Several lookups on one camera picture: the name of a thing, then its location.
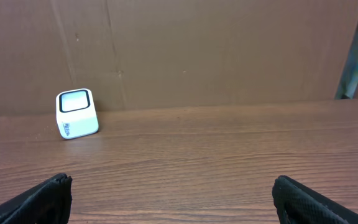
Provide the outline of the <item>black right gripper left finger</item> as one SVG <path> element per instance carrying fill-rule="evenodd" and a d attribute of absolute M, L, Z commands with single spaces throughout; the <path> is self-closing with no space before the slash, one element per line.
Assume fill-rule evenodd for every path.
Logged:
<path fill-rule="evenodd" d="M 0 205 L 0 224 L 67 224 L 71 212 L 71 184 L 57 174 Z"/>

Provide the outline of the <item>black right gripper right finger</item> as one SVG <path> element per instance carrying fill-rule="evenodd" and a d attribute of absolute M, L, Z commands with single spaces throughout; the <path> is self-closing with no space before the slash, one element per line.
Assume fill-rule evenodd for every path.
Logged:
<path fill-rule="evenodd" d="M 358 224 L 358 213 L 281 175 L 272 187 L 280 224 Z"/>

